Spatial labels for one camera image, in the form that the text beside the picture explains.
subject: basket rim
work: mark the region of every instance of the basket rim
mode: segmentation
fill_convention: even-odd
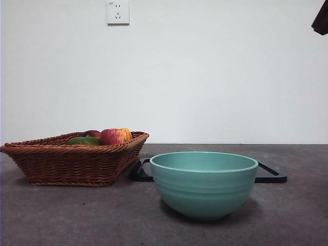
[[[140,142],[146,140],[149,137],[149,134],[146,132],[136,132],[133,131],[131,133],[134,134],[139,134],[138,136],[132,138],[129,141],[123,142],[123,143],[118,143],[116,145],[101,145],[101,146],[88,146],[88,145],[27,145],[28,142],[31,141],[42,141],[42,140],[51,140],[51,139],[60,139],[64,138],[70,135],[74,134],[79,134],[81,132],[73,132],[73,133],[68,133],[68,134],[62,134],[59,136],[54,136],[50,138],[41,138],[41,139],[36,139],[36,140],[27,140],[27,141],[22,141],[22,142],[12,142],[12,143],[5,143],[3,146],[1,146],[0,152],[6,153],[6,150],[9,149],[30,149],[30,150],[37,150],[37,149],[42,149],[45,150],[47,149],[48,151],[51,150],[66,150],[66,151],[90,151],[90,152],[119,152],[123,151],[126,149],[131,149],[134,146],[139,145]]]

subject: brown woven basket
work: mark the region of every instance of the brown woven basket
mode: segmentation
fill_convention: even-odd
[[[65,145],[80,134],[6,143],[0,151],[10,156],[33,186],[110,186],[138,160],[149,134],[131,132],[132,140],[109,146]]]

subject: teal bowl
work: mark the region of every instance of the teal bowl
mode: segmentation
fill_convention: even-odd
[[[219,152],[173,152],[150,159],[156,187],[172,209],[188,217],[215,220],[247,200],[258,162]]]

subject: bowl rim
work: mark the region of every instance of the bowl rim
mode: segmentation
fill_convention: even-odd
[[[213,153],[213,154],[233,155],[233,156],[239,156],[239,157],[249,159],[252,162],[254,162],[254,165],[252,165],[251,167],[241,168],[241,169],[229,169],[229,170],[218,170],[218,171],[213,170],[213,171],[210,171],[210,170],[192,170],[192,169],[181,169],[181,168],[169,168],[169,167],[165,167],[165,166],[156,164],[153,161],[153,159],[156,158],[156,157],[163,156],[163,155],[177,154],[177,153]],[[151,163],[151,165],[154,165],[156,167],[163,168],[163,169],[181,171],[181,172],[192,172],[192,173],[235,173],[235,172],[241,172],[241,171],[247,171],[247,170],[255,169],[255,168],[258,167],[258,161],[253,159],[253,158],[250,158],[248,156],[237,155],[237,154],[226,153],[226,152],[214,152],[214,151],[177,151],[177,152],[162,153],[162,154],[155,155],[155,156],[151,157],[150,158],[150,163]]]

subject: gray floor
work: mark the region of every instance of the gray floor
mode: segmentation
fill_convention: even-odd
[[[327,145],[146,144],[140,157],[186,150],[246,155],[288,181],[256,183],[235,213],[199,222],[170,209],[153,182],[129,179],[130,170],[106,188],[33,187],[2,154],[1,245],[328,245]]]

